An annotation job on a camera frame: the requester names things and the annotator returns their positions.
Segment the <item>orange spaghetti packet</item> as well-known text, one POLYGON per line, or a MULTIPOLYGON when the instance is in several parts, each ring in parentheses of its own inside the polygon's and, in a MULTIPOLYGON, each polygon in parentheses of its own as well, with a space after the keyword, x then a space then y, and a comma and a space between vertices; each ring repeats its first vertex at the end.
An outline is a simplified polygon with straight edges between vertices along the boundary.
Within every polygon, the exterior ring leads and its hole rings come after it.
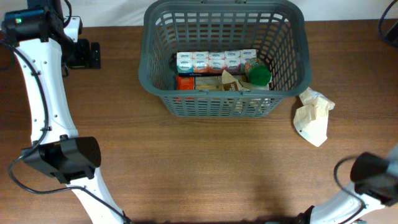
POLYGON ((247 90, 245 75, 233 75, 233 79, 223 81, 222 76, 180 77, 177 76, 177 90, 241 91, 247 90))

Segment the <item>multicolour tissue pocket pack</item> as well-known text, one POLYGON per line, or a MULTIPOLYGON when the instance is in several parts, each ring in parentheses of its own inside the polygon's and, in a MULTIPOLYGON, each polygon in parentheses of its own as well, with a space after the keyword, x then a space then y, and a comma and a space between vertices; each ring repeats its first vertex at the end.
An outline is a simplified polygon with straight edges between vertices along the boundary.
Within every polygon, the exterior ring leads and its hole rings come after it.
POLYGON ((218 76, 226 70, 232 75, 241 75, 244 64, 256 57, 256 49, 178 52, 177 73, 181 77, 202 77, 218 76))

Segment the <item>cream plastic bag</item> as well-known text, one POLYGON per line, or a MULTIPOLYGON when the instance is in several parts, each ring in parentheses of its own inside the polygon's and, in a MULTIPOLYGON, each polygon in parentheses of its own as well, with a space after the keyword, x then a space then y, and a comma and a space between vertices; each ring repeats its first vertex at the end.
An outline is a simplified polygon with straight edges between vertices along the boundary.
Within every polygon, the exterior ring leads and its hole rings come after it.
POLYGON ((303 106, 295 112, 294 127, 301 137, 319 147, 327 140, 329 111, 335 104, 310 87, 299 94, 299 98, 303 106))

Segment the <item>green lidded small jar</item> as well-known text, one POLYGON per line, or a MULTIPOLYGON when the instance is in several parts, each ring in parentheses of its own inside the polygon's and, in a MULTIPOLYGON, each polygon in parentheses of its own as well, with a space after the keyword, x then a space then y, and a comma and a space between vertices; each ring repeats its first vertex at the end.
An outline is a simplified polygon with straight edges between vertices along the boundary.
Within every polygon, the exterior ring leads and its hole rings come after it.
POLYGON ((244 64, 244 71, 249 82, 253 85, 266 86, 272 75, 269 67, 259 58, 250 58, 244 64))

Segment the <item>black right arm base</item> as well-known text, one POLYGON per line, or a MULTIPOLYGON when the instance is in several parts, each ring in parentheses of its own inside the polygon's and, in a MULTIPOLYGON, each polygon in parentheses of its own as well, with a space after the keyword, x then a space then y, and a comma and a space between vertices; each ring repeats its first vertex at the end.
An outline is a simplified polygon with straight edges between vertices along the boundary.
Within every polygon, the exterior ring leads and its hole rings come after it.
POLYGON ((304 213, 299 213, 296 217, 279 218, 264 222, 265 224, 322 224, 322 223, 353 223, 360 214, 366 210, 366 205, 345 204, 332 205, 323 204, 311 206, 304 213))

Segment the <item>brown white snack bag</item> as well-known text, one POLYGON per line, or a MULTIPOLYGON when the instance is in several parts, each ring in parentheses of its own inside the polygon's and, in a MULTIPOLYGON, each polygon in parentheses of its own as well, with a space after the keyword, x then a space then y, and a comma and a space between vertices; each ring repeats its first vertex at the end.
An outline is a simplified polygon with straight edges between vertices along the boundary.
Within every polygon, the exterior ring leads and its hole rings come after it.
POLYGON ((269 90, 269 87, 255 85, 247 82, 245 75, 232 75, 224 71, 221 76, 195 77, 193 80, 194 90, 209 91, 250 91, 269 90))

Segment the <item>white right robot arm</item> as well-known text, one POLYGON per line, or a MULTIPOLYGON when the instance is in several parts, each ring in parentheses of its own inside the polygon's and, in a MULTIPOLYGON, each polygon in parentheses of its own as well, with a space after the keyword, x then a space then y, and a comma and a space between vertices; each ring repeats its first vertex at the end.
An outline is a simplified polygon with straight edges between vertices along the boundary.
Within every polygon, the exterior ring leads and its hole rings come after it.
POLYGON ((397 147, 386 158, 364 152, 338 161, 333 178, 340 191, 312 208, 309 224, 355 223, 364 215, 397 204, 397 147), (338 178, 340 166, 353 160, 350 182, 338 178))

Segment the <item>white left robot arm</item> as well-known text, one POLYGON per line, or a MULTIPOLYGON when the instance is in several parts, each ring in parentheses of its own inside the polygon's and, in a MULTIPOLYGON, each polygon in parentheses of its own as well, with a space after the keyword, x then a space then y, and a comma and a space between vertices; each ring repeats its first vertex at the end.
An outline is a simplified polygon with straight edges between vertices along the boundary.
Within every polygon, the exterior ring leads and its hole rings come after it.
POLYGON ((78 134, 68 108, 69 71, 101 66, 100 45, 83 39, 82 28, 78 16, 63 15, 59 0, 28 0, 4 16, 3 44, 21 66, 32 118, 32 145, 19 161, 74 192, 93 223, 129 223, 102 178, 97 140, 78 134))

